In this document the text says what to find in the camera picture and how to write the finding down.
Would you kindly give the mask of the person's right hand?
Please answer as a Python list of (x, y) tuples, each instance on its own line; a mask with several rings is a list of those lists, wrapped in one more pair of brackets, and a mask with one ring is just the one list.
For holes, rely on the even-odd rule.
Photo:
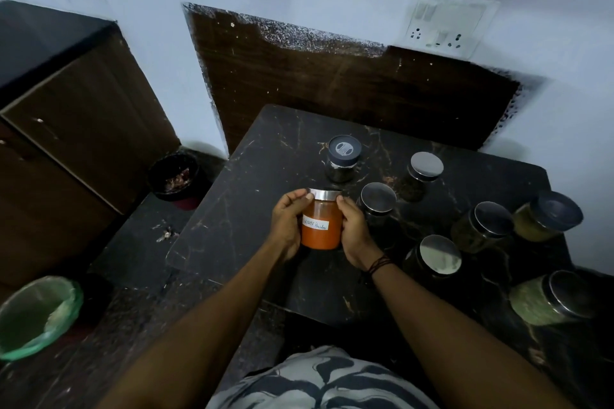
[(355, 224), (343, 224), (342, 222), (341, 242), (348, 262), (363, 272), (366, 272), (372, 263), (383, 255), (373, 241), (364, 214), (357, 204)]

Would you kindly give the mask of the person's left hand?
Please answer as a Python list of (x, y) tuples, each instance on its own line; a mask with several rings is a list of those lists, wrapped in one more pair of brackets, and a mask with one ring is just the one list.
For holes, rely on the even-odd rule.
[(291, 202), (303, 195), (312, 195), (308, 189), (295, 189), (281, 196), (272, 210), (272, 224), (268, 241), (280, 250), (280, 259), (288, 261), (298, 251), (301, 242), (300, 217), (287, 213)]

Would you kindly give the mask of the orange spice glass jar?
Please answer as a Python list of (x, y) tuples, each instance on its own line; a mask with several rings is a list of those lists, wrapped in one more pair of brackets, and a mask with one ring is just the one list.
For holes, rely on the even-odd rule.
[(312, 250), (331, 251), (339, 247), (343, 215), (336, 199), (339, 190), (307, 189), (314, 199), (302, 213), (301, 244)]

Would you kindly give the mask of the person's left forearm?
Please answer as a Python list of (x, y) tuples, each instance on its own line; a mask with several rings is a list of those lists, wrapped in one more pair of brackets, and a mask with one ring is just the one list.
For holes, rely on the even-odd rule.
[(215, 392), (273, 271), (300, 242), (270, 236), (225, 285), (156, 339), (96, 409), (192, 409)]

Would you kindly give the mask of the person's right forearm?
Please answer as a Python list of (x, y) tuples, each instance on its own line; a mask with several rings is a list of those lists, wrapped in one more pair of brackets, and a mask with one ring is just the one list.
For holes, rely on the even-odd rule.
[(536, 368), (394, 264), (372, 275), (448, 409), (576, 409)]

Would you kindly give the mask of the steel lid dark spice jar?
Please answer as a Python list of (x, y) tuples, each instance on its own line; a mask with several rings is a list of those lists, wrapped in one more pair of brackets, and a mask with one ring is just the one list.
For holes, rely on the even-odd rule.
[(455, 243), (442, 235), (428, 235), (418, 241), (402, 261), (402, 270), (432, 291), (449, 287), (463, 263)]
[(394, 190), (383, 182), (369, 182), (360, 192), (358, 206), (364, 213), (369, 233), (381, 250), (390, 248), (394, 243), (388, 222), (396, 203)]
[(444, 164), (435, 154), (420, 151), (411, 156), (406, 170), (397, 194), (405, 202), (419, 202), (426, 195), (430, 183), (440, 177)]

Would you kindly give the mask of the black plastic lid glass jar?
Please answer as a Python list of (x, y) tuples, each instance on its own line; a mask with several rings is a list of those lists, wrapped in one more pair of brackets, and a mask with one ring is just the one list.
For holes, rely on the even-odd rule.
[(336, 135), (327, 147), (326, 175), (335, 183), (342, 184), (353, 179), (360, 160), (362, 144), (351, 135)]

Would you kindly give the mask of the dark thread wristband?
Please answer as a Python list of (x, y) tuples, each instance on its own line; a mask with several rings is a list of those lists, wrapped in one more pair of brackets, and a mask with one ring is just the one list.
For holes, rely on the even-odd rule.
[(372, 263), (372, 265), (368, 268), (366, 273), (367, 275), (372, 276), (376, 271), (378, 271), (383, 266), (387, 266), (391, 264), (394, 264), (393, 260), (384, 254)]

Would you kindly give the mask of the steel lid green spice jar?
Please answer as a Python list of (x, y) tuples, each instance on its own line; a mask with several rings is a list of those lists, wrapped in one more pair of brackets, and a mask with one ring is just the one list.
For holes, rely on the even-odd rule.
[(478, 254), (510, 235), (514, 229), (511, 212), (501, 204), (476, 204), (451, 227), (451, 240), (467, 254)]

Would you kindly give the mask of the grey patterned shirt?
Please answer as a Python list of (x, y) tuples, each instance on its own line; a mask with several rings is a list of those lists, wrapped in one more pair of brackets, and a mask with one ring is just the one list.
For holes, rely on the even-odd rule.
[(205, 409), (440, 409), (413, 383), (335, 346), (289, 356), (212, 396)]

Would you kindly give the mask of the black lid yellow spice jar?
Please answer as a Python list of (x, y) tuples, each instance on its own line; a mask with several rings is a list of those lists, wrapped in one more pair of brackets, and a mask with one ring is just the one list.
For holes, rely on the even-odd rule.
[(584, 214), (571, 198), (553, 190), (541, 190), (512, 215), (514, 232), (534, 243), (551, 240), (579, 226)]

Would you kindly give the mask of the large green herb jar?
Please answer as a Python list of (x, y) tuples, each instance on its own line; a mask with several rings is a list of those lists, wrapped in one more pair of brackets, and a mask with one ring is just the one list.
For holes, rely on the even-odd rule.
[(557, 270), (511, 288), (512, 310), (532, 326), (591, 320), (597, 311), (593, 290), (575, 272)]

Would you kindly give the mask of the brown wooden cabinet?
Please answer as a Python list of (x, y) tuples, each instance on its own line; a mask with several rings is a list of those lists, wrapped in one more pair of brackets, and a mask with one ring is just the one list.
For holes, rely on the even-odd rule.
[(85, 268), (178, 148), (118, 23), (0, 2), (0, 301)]

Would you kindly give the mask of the bin with green liner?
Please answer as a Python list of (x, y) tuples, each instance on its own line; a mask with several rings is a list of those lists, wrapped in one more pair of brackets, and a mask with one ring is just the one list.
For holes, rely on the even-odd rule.
[(44, 276), (14, 292), (0, 305), (0, 361), (32, 356), (65, 334), (84, 301), (80, 285)]

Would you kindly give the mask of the white wall switch socket panel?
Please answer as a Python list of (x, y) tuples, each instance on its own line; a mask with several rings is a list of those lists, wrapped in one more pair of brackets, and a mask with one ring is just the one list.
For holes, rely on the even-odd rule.
[(410, 0), (393, 45), (468, 61), (499, 8), (496, 0)]

